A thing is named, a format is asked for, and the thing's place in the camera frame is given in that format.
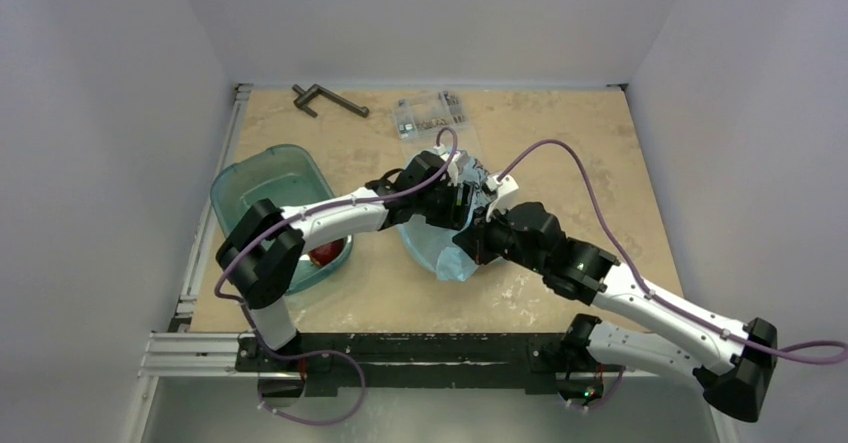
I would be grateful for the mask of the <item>red fake apple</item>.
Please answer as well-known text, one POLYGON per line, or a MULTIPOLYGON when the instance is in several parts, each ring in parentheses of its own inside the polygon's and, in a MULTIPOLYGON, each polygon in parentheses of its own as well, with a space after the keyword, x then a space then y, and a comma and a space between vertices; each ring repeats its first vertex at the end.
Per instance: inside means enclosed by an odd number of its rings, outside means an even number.
POLYGON ((311 249, 307 255, 313 265, 323 268, 334 262, 344 251, 345 246, 344 239, 337 239, 311 249))

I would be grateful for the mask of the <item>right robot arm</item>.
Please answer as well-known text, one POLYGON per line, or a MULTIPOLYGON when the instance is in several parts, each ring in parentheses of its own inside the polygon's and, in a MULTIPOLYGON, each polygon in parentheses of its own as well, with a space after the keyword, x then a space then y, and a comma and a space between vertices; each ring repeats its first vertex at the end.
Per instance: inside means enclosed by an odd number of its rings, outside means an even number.
POLYGON ((491 219, 478 216, 453 238, 475 263, 502 258, 539 274, 556 295, 619 314, 692 357, 705 400, 739 421, 758 421, 777 359, 776 327, 712 313, 638 282, 632 267, 604 249, 568 236, 540 202, 491 219))

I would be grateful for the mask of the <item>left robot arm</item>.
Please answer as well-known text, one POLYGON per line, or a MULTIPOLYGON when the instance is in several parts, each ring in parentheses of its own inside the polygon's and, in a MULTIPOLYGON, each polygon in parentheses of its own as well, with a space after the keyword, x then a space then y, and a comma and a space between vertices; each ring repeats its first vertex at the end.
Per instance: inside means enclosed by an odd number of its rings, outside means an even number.
POLYGON ((219 247, 222 279, 236 291, 262 341, 259 358, 272 371, 297 362, 298 329, 285 295, 302 256, 337 240, 421 221, 456 234, 470 222, 482 179, 470 175, 474 159, 464 150, 425 150, 402 169, 389 171, 353 192, 301 206, 269 199, 253 204, 219 247))

